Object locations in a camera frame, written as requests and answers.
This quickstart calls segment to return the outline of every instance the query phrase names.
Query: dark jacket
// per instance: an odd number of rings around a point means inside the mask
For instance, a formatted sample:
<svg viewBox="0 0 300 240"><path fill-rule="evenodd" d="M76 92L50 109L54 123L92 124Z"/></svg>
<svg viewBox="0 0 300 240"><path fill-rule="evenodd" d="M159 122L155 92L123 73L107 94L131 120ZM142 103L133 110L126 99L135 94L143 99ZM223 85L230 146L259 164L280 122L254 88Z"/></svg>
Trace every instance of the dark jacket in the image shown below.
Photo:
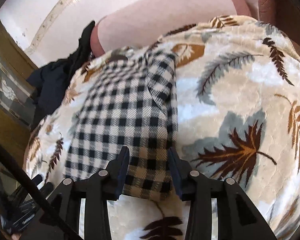
<svg viewBox="0 0 300 240"><path fill-rule="evenodd" d="M71 78L91 52L90 36L95 22L92 21L82 32L79 47L68 58L58 59L34 70L27 82L36 88L33 96L36 106L31 130L47 115L52 114L60 105L70 84Z"/></svg>

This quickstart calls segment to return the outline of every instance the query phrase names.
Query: silver screw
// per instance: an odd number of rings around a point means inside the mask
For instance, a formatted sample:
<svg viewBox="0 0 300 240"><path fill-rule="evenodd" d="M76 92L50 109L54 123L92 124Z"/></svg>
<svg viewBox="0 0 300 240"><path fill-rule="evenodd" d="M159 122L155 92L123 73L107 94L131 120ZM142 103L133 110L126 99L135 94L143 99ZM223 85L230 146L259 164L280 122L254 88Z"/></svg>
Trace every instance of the silver screw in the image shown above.
<svg viewBox="0 0 300 240"><path fill-rule="evenodd" d="M108 175L108 171L106 171L106 170L101 170L101 171L99 171L98 174L99 174L99 176L104 177L104 176Z"/></svg>
<svg viewBox="0 0 300 240"><path fill-rule="evenodd" d="M190 175L192 176L192 177L198 177L199 176L199 172L198 171L190 171Z"/></svg>
<svg viewBox="0 0 300 240"><path fill-rule="evenodd" d="M226 183L228 183L229 185L233 185L234 184L234 179L232 179L232 178L228 178L228 179L226 179Z"/></svg>
<svg viewBox="0 0 300 240"><path fill-rule="evenodd" d="M65 185L69 185L69 184L71 184L71 182L72 182L72 180L69 178L63 180L63 184L65 184Z"/></svg>

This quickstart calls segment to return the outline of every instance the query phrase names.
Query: black and white checkered fabric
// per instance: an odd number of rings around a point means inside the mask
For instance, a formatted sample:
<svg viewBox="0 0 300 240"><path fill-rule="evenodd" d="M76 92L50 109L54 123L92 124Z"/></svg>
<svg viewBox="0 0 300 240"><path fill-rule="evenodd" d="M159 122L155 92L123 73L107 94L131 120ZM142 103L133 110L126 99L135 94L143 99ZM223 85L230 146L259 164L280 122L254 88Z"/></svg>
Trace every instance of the black and white checkered fabric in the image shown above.
<svg viewBox="0 0 300 240"><path fill-rule="evenodd" d="M176 60L173 52L154 49L103 68L81 110L65 177L90 177L125 145L130 165L123 193L153 200L168 195L166 150L178 130Z"/></svg>

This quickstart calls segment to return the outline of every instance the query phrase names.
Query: bedspread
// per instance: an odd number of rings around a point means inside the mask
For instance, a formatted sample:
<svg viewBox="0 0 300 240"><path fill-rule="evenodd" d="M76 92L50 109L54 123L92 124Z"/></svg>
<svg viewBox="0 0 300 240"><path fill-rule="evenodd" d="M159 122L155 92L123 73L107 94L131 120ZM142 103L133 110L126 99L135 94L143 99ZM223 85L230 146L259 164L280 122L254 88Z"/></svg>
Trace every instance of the bedspread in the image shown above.
<svg viewBox="0 0 300 240"><path fill-rule="evenodd" d="M221 16L121 53L136 60L154 48L178 56L180 157L207 177L233 177L277 238L289 239L300 224L300 56L289 38L251 17ZM60 133L81 111L111 53L90 62L87 72L76 72L71 81L76 89L70 85L67 104L34 131L27 147L30 177L40 173L55 186L62 181L71 139ZM183 239L189 207L173 190L159 202L121 195L108 202L112 238ZM212 217L216 238L215 201Z"/></svg>

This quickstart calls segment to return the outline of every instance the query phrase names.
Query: plaid garment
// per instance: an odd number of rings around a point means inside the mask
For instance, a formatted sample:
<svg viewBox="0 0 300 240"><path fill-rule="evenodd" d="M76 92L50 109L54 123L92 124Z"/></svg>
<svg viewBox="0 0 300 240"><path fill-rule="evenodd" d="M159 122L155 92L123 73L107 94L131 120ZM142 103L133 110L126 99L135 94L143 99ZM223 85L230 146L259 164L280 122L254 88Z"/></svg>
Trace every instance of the plaid garment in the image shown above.
<svg viewBox="0 0 300 240"><path fill-rule="evenodd" d="M171 51L107 64L90 89L66 160L65 177L89 178L130 150L123 193L162 200L170 192L166 150L178 130L176 65Z"/></svg>

